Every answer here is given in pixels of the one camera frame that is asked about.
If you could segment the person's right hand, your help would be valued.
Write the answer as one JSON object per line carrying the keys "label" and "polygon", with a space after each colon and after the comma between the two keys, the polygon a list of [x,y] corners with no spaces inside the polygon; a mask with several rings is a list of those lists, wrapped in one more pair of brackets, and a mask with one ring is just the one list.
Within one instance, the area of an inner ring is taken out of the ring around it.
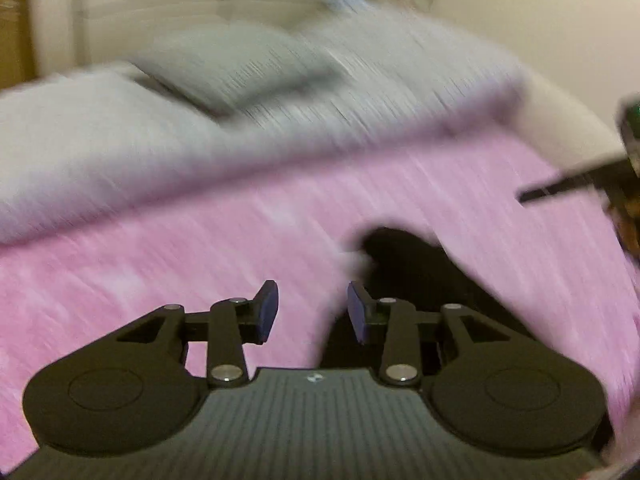
{"label": "person's right hand", "polygon": [[623,250],[632,258],[639,260],[639,200],[626,200],[623,205],[608,204],[606,212],[614,224]]}

